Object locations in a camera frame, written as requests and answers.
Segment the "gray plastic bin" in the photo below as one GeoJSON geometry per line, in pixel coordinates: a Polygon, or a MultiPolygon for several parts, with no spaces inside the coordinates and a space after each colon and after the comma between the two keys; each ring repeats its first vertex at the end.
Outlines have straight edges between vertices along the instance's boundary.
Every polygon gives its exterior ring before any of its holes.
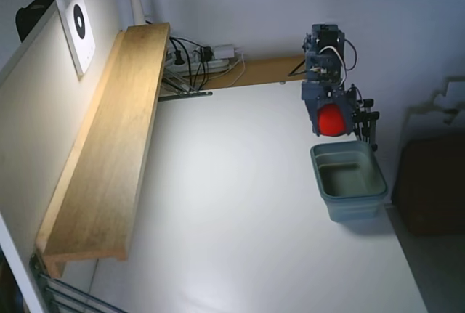
{"type": "Polygon", "coordinates": [[[331,220],[376,215],[387,185],[369,144],[348,141],[316,145],[310,155],[331,220]]]}

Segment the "white tabletop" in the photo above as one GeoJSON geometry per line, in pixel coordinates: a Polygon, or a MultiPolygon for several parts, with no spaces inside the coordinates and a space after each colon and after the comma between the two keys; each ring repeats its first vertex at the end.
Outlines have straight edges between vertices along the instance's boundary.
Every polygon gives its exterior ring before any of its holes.
{"type": "Polygon", "coordinates": [[[300,82],[159,105],[127,262],[92,293],[132,313],[426,313],[384,211],[337,224],[300,82]]]}

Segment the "wooden ledge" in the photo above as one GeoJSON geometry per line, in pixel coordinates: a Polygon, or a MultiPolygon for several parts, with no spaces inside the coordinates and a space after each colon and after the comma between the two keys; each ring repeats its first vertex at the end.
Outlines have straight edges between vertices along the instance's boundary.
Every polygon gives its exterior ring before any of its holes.
{"type": "Polygon", "coordinates": [[[52,277],[67,261],[127,259],[169,24],[120,33],[36,238],[52,277]]]}
{"type": "MultiPolygon", "coordinates": [[[[233,86],[251,86],[256,84],[301,80],[304,78],[304,75],[288,77],[288,74],[304,58],[304,55],[299,55],[295,57],[276,57],[272,59],[246,61],[246,71],[233,86]]],[[[226,75],[209,81],[205,89],[227,88],[242,72],[243,65],[240,63],[226,75]]]]}

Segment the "metal frame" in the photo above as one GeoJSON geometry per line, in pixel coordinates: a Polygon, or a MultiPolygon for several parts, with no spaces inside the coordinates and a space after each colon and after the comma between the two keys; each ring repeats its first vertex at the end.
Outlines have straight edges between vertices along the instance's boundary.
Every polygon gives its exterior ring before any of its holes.
{"type": "Polygon", "coordinates": [[[119,309],[118,307],[109,304],[108,302],[89,295],[82,290],[76,289],[72,285],[66,284],[61,280],[51,278],[47,274],[44,265],[41,263],[39,257],[36,254],[32,255],[31,260],[29,261],[29,266],[33,273],[34,279],[36,280],[40,294],[42,295],[46,307],[49,310],[49,313],[60,313],[60,310],[71,313],[82,313],[82,311],[73,308],[70,306],[70,304],[79,308],[84,308],[86,310],[84,312],[128,313],[127,311],[119,309]],[[50,285],[59,287],[63,289],[64,292],[53,288],[50,285]],[[66,292],[72,293],[74,297],[70,296],[66,292]]]}
{"type": "Polygon", "coordinates": [[[167,95],[165,97],[159,97],[158,101],[171,101],[178,99],[190,99],[194,97],[209,97],[213,95],[213,92],[202,92],[196,89],[194,86],[191,86],[189,82],[183,77],[180,77],[169,70],[166,70],[166,77],[163,77],[162,86],[168,86],[171,92],[174,92],[173,95],[167,95]]]}

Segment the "red sphere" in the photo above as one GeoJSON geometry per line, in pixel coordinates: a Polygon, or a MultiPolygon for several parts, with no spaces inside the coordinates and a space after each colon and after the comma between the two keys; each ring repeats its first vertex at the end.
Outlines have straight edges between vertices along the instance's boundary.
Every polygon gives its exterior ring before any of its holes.
{"type": "Polygon", "coordinates": [[[327,137],[338,137],[346,131],[342,112],[335,104],[323,106],[318,110],[318,128],[327,137]]]}

